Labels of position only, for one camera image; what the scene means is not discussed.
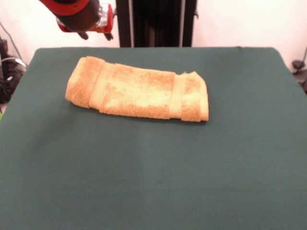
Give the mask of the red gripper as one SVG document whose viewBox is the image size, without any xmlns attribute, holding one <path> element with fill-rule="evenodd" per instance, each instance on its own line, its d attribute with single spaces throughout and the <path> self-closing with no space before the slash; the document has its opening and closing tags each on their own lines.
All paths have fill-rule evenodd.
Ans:
<svg viewBox="0 0 307 230">
<path fill-rule="evenodd" d="M 104 34 L 112 40 L 113 9 L 110 4 L 88 4 L 85 9 L 73 16 L 57 17 L 57 24 L 65 33 L 77 33 L 83 40 L 88 40 L 87 32 Z"/>
</svg>

